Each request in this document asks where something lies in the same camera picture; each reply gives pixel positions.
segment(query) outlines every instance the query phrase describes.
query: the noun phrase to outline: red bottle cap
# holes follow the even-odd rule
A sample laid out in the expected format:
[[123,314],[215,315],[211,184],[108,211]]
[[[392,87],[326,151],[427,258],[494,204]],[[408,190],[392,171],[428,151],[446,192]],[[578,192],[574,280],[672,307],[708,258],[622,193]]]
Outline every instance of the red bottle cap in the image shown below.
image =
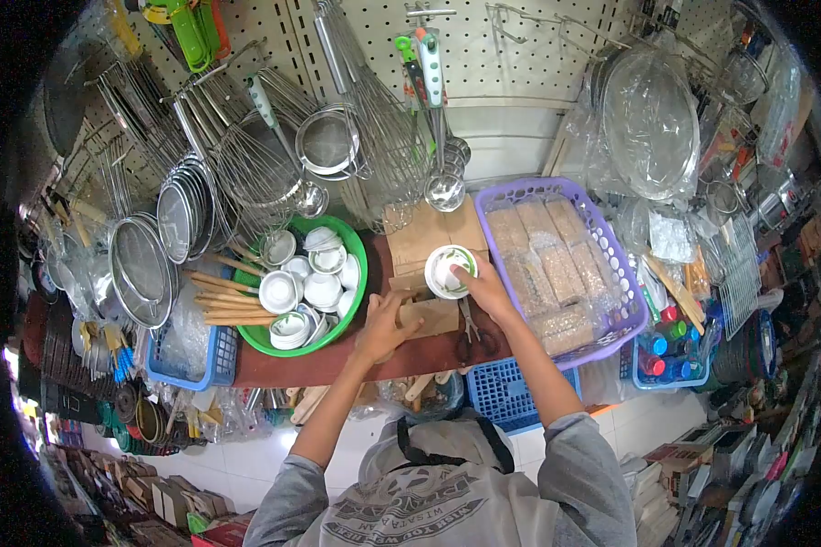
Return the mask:
[[670,321],[675,321],[679,318],[679,311],[675,309],[674,305],[667,307],[665,310],[660,312],[660,321],[664,323],[668,323]]

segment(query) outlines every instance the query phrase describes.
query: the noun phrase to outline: scissors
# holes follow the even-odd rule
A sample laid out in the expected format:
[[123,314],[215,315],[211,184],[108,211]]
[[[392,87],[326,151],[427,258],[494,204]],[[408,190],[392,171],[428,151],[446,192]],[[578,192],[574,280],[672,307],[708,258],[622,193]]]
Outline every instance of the scissors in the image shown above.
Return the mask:
[[495,356],[499,352],[499,342],[495,339],[495,336],[474,324],[471,319],[471,310],[468,308],[468,297],[460,299],[460,310],[466,321],[465,334],[460,334],[459,339],[456,341],[456,356],[460,362],[467,364],[472,357],[472,348],[475,345],[471,336],[472,332],[474,332],[474,337],[477,339],[477,345],[483,350],[483,356]]

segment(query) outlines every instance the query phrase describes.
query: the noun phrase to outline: wooden counter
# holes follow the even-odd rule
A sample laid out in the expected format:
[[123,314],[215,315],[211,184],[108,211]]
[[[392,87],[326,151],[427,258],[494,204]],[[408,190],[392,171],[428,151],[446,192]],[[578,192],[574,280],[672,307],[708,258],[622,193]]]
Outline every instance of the wooden counter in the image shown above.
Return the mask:
[[[369,278],[365,298],[347,331],[340,336],[339,340],[312,354],[290,358],[266,356],[241,338],[234,387],[293,388],[328,385],[334,381],[353,350],[356,335],[365,324],[369,294],[386,294],[389,291],[389,279],[393,277],[392,255],[386,237],[371,233],[360,234],[360,236],[368,253]],[[474,322],[479,328],[486,329],[495,336],[499,343],[499,352],[495,356],[483,356],[479,346],[475,345],[471,362],[467,365],[511,356],[508,342],[502,331],[495,326],[489,315],[477,307],[472,299],[469,299],[469,302]],[[455,347],[460,333],[465,335],[465,322],[461,314],[458,332],[426,336],[405,342],[395,350],[391,359],[375,365],[366,380],[370,382],[410,377],[466,366],[456,359]]]

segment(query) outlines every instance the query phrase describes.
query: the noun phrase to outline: hand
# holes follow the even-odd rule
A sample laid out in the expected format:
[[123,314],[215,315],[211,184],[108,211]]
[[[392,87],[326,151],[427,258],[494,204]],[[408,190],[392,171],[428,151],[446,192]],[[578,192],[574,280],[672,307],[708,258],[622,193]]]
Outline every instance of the hand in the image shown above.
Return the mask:
[[398,307],[405,299],[413,296],[411,290],[391,290],[382,297],[371,295],[368,304],[368,317],[365,319],[365,328],[356,337],[354,354],[368,366],[385,361],[392,351],[399,347],[412,334],[423,326],[423,319],[398,328],[395,320],[398,317]]
[[468,292],[474,301],[503,330],[508,323],[514,320],[522,322],[520,313],[516,311],[514,304],[508,298],[508,292],[505,291],[502,279],[499,279],[499,274],[495,272],[489,259],[482,257],[476,251],[472,251],[472,254],[477,261],[478,277],[472,277],[464,268],[456,265],[450,268],[452,274],[468,287]]

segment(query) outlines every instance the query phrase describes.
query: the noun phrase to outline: wire rack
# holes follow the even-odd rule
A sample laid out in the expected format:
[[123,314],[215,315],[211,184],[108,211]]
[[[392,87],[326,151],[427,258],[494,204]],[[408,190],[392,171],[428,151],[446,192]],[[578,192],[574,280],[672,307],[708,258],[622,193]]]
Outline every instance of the wire rack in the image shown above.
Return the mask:
[[719,292],[727,340],[739,332],[757,309],[757,295],[762,283],[756,249],[751,223],[743,214],[733,216],[711,238],[707,264],[712,263],[724,273]]

